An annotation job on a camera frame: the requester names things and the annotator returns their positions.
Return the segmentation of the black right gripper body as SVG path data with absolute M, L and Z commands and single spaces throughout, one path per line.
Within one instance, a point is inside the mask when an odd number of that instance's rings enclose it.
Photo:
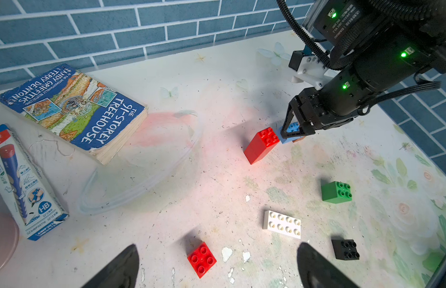
M 319 100 L 319 92 L 314 88 L 305 88 L 300 94 L 294 96 L 289 103 L 295 114 L 292 122 L 298 122 L 296 117 L 296 110 L 301 109 L 306 118 L 311 121 L 311 124 L 317 130 L 328 130 L 331 128 L 338 128 L 352 122 L 355 118 L 355 113 L 352 112 L 346 116 L 337 116 L 331 110 L 327 110 Z

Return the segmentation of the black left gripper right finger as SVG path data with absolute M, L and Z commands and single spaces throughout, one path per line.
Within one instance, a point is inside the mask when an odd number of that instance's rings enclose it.
M 307 242 L 297 250 L 297 266 L 305 288 L 358 288 Z

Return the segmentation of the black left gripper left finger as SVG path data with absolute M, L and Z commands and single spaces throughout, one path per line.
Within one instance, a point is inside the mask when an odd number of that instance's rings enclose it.
M 139 266 L 137 247 L 131 244 L 83 285 L 83 288 L 134 288 Z

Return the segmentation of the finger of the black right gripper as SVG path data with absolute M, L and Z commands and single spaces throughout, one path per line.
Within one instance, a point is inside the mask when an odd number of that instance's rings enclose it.
M 315 134 L 315 127 L 311 124 L 301 109 L 296 110 L 296 117 L 299 122 L 300 131 L 303 136 L 309 136 Z
M 283 125 L 281 126 L 282 127 L 281 135 L 283 138 L 285 138 L 283 136 L 283 132 L 285 132 L 285 134 L 290 134 L 290 133 L 287 133 L 287 127 L 293 123 L 292 119 L 293 119 L 294 115 L 295 114 L 293 113 L 293 109 L 289 106 L 287 109 L 287 115 L 286 115 L 285 121 L 284 121 Z

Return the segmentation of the light blue long lego brick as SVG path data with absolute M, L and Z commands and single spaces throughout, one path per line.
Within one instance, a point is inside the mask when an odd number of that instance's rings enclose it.
M 282 137 L 281 131 L 282 131 L 282 127 L 279 127 L 276 131 L 276 135 L 282 144 L 292 142 L 293 140 L 295 140 L 299 137 L 299 136 L 297 136 L 297 137 L 285 139 Z M 297 133 L 297 132 L 299 132 L 299 123 L 298 122 L 294 122 L 287 127 L 287 133 Z

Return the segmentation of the red base lego brick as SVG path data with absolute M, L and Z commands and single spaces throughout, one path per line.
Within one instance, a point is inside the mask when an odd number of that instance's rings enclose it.
M 271 148 L 271 146 L 268 146 L 261 138 L 256 136 L 244 150 L 244 155 L 249 164 L 254 164 L 263 159 L 270 152 Z

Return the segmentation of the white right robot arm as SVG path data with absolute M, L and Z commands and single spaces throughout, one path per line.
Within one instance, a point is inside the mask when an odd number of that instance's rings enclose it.
M 421 75 L 446 73 L 446 1 L 325 1 L 313 27 L 332 43 L 330 52 L 285 1 L 278 7 L 309 49 L 295 51 L 289 63 L 310 87 L 290 101 L 284 139 L 346 125 L 376 104 L 441 86 Z

